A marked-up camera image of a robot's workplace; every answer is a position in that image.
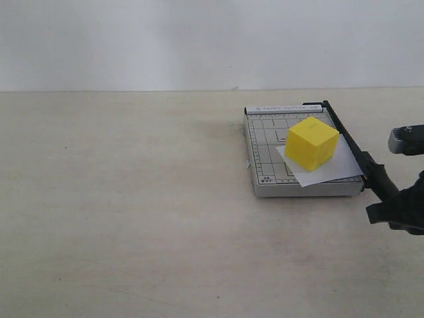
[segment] yellow cube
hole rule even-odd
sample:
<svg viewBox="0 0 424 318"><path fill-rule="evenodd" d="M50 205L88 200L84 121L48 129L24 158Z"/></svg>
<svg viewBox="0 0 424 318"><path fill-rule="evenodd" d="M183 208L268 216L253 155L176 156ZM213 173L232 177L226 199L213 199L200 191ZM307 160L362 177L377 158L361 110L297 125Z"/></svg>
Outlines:
<svg viewBox="0 0 424 318"><path fill-rule="evenodd" d="M313 171L333 157L339 136L333 127L308 117L289 129L286 156Z"/></svg>

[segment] white paper sheet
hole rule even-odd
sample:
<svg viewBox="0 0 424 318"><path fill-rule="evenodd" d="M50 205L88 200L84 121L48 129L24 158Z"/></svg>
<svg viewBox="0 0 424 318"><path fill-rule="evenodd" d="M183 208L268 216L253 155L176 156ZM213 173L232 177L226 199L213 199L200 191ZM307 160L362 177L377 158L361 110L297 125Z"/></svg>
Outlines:
<svg viewBox="0 0 424 318"><path fill-rule="evenodd" d="M302 168L286 156L286 146L277 147L277 151L283 157L284 162L288 165L302 187L363 174L343 135L340 135L333 158L311 172Z"/></svg>

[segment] white wall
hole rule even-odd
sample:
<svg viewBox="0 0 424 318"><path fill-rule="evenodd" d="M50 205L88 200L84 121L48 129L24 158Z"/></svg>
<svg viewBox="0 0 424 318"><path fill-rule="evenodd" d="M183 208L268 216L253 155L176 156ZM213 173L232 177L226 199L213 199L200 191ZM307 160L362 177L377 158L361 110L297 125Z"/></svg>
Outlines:
<svg viewBox="0 0 424 318"><path fill-rule="evenodd" d="M424 85L422 0L2 0L0 91Z"/></svg>

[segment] beige table surface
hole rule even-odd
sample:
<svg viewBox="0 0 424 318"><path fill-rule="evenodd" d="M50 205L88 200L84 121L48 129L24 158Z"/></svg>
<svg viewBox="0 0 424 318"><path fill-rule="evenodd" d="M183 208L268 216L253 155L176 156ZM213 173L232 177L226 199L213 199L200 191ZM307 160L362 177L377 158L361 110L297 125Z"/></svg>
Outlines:
<svg viewBox="0 0 424 318"><path fill-rule="evenodd" d="M243 107L328 99L410 186L424 89L0 94L0 317L424 317L424 238L370 191L257 199Z"/></svg>

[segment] gray base plate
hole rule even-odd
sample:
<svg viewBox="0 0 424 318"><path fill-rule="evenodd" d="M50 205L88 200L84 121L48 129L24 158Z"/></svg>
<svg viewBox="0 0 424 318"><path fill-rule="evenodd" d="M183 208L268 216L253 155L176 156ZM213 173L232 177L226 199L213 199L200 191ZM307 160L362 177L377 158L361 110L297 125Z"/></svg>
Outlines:
<svg viewBox="0 0 424 318"><path fill-rule="evenodd" d="M326 109L316 113L245 115L244 129L252 183L258 197L358 195L364 189L364 182L359 176L307 187L299 185L276 147L285 145L288 129L308 116L334 127Z"/></svg>

